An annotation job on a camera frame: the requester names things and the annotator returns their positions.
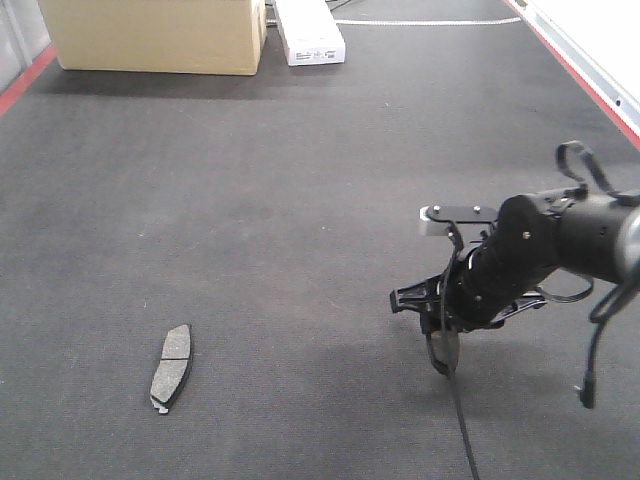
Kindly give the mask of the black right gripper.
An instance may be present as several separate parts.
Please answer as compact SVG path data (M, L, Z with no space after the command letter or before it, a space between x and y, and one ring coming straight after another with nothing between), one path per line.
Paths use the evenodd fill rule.
M532 289L548 275L548 248L534 239L490 236L454 264L444 292L443 278L431 277L389 294L392 313L441 315L466 330L501 328L508 318L547 304Z

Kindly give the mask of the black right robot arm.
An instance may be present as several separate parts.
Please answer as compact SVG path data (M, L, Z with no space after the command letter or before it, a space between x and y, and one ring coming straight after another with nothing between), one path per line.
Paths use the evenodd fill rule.
M445 271L391 292L394 313L417 312L424 333L446 322L458 331L496 329L523 301L550 300L540 284L564 269L613 284L590 315L607 321L639 292L639 206L630 198L552 190L507 199L475 215L462 207L423 211L451 237Z

